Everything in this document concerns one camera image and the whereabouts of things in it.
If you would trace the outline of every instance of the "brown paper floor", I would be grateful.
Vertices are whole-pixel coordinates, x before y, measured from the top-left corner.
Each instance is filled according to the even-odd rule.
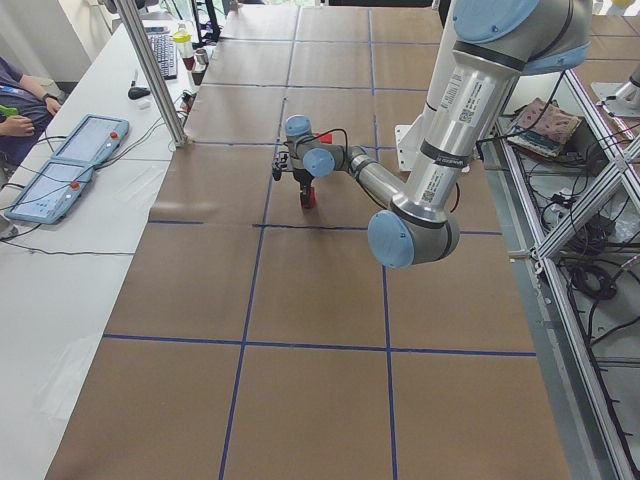
[[[403,271],[346,174],[312,211],[270,178],[296,113],[397,172],[440,35],[430,9],[230,15],[48,479],[568,478],[481,165],[458,250]]]

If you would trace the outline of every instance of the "computer mouse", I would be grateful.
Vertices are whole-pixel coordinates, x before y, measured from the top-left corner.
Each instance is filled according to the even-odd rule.
[[[127,94],[131,100],[137,100],[138,98],[146,97],[151,91],[144,87],[131,87]]]

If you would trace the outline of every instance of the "label sticker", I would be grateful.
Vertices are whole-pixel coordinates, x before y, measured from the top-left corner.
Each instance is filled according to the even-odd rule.
[[[427,184],[427,188],[422,194],[422,200],[427,203],[433,202],[433,198],[436,196],[436,192],[440,183],[442,182],[442,178],[444,177],[444,172],[436,170],[431,176],[431,180]]]
[[[449,79],[449,84],[447,85],[447,88],[444,91],[444,95],[442,96],[442,101],[440,102],[440,107],[444,108],[447,111],[449,110],[449,107],[451,107],[455,102],[463,82],[464,82],[464,77],[462,75],[462,70],[456,68],[451,74],[451,79]]]
[[[490,80],[472,78],[456,68],[451,75],[440,107],[449,113],[454,122],[476,127],[480,116],[492,97],[495,84]]]

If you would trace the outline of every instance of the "metal pole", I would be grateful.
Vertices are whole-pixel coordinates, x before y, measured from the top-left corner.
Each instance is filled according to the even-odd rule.
[[[173,139],[176,147],[181,147],[186,143],[187,136],[185,135],[182,123],[180,123],[178,115],[176,114],[173,101],[169,95],[169,90],[167,89],[167,85],[164,83],[164,79],[160,73],[156,57],[149,46],[149,40],[147,39],[147,34],[144,31],[142,20],[140,20],[138,15],[138,9],[136,8],[133,0],[115,0],[115,2],[118,7],[118,13],[122,18],[122,23],[124,23],[124,26],[127,29],[127,33],[129,34],[131,43],[133,43],[133,48],[136,51],[138,60],[140,60],[142,71],[149,82],[149,88],[156,99],[156,103],[160,109],[160,114],[171,133],[171,138]]]

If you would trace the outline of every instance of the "red object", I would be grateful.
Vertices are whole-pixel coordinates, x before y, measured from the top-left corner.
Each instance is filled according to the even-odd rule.
[[[320,143],[328,143],[329,145],[331,145],[333,143],[333,134],[325,133],[321,137],[318,137],[318,140],[320,140]]]
[[[187,70],[191,71],[193,70],[193,66],[196,64],[196,59],[192,56],[190,57],[182,57],[182,63],[184,63],[184,66],[187,67]]]
[[[314,187],[309,187],[306,192],[300,192],[300,206],[305,210],[316,206],[316,189]]]

